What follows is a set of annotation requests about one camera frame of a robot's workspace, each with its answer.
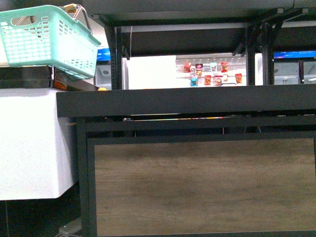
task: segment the white counter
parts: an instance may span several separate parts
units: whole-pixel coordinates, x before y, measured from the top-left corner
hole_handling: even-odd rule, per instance
[[[0,200],[57,198],[78,180],[75,124],[56,92],[0,89]]]

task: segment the snack package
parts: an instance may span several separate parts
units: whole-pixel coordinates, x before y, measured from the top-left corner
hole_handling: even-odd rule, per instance
[[[202,74],[203,74],[203,64],[202,63],[196,64],[196,69],[197,69],[196,74],[198,76],[202,76]]]
[[[210,75],[206,75],[204,77],[204,85],[211,85],[211,76]]]
[[[242,83],[242,74],[241,73],[235,74],[235,78],[236,78],[237,84]]]
[[[210,67],[211,67],[211,72],[216,72],[217,71],[217,63],[210,63]]]
[[[190,73],[191,72],[191,63],[184,63],[184,73]]]
[[[190,70],[191,70],[191,73],[195,73],[196,72],[196,67],[194,65],[191,65]]]
[[[223,74],[223,82],[228,82],[228,74]]]
[[[222,72],[226,73],[228,72],[228,62],[221,62],[222,65]]]
[[[197,76],[191,77],[191,86],[198,86],[198,77]]]
[[[214,73],[214,83],[215,86],[220,86],[222,84],[223,76],[219,73]]]

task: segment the wood grain panel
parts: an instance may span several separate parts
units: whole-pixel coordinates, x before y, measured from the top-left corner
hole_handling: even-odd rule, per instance
[[[98,235],[316,228],[312,139],[96,146]]]

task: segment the black table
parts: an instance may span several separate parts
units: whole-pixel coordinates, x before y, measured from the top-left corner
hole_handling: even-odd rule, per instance
[[[316,85],[57,93],[77,121],[82,232],[97,237],[94,146],[314,138]],[[187,236],[316,236],[316,230]]]

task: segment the shopping basket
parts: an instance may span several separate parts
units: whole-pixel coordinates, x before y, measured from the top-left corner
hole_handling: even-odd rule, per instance
[[[0,12],[0,67],[50,65],[87,79],[94,77],[98,45],[86,26],[56,6]]]

